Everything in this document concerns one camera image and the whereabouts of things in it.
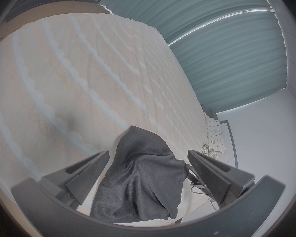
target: wall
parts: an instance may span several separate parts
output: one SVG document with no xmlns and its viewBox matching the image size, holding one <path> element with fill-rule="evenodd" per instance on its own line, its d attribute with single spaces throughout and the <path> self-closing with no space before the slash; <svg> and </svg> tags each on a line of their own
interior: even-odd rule
<svg viewBox="0 0 296 237">
<path fill-rule="evenodd" d="M 296 194 L 296 99 L 288 89 L 217 114 L 228 120 L 240 169 L 256 181 L 270 175 L 286 185 L 267 220 L 256 232 L 262 236 L 284 212 Z"/>
<path fill-rule="evenodd" d="M 282 0 L 268 0 L 282 28 L 288 57 L 288 89 L 296 98 L 296 21 Z"/>
</svg>

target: teal curtain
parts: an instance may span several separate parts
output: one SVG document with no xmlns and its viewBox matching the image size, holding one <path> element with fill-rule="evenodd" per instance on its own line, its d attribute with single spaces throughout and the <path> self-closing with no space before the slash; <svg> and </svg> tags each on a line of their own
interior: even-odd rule
<svg viewBox="0 0 296 237">
<path fill-rule="evenodd" d="M 272 12 L 219 20 L 170 48 L 206 109 L 229 110 L 286 87 L 285 45 Z"/>
<path fill-rule="evenodd" d="M 267 0 L 101 0 L 113 14 L 155 27 L 169 44 L 214 18 L 242 10 L 270 9 Z"/>
</svg>

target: wooden floor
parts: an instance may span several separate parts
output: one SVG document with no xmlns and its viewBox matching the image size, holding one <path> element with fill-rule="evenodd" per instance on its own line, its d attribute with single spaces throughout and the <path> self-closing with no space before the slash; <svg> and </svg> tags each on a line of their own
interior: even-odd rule
<svg viewBox="0 0 296 237">
<path fill-rule="evenodd" d="M 34 22 L 49 16 L 67 13 L 109 14 L 110 12 L 103 6 L 90 2 L 61 1 L 43 4 L 21 13 L 10 20 L 8 23 L 3 22 L 0 26 L 0 42 L 10 33 L 13 33 L 27 23 Z"/>
</svg>

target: curtain fold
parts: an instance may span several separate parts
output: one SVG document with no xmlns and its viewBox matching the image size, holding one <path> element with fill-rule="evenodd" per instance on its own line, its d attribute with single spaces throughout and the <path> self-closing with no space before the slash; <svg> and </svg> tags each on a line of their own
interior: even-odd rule
<svg viewBox="0 0 296 237">
<path fill-rule="evenodd" d="M 286 50 L 272 12 L 219 20 L 170 48 L 206 109 L 236 108 L 286 87 Z"/>
<path fill-rule="evenodd" d="M 113 14 L 155 27 L 168 44 L 214 18 L 270 8 L 267 0 L 101 0 L 101 4 Z"/>
</svg>

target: gray cloth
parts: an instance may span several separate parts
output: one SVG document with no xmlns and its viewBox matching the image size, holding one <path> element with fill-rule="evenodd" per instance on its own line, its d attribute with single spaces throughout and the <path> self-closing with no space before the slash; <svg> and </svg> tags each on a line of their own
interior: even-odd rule
<svg viewBox="0 0 296 237">
<path fill-rule="evenodd" d="M 157 134 L 131 126 L 99 184 L 90 216 L 111 223 L 174 219 L 188 166 Z"/>
</svg>

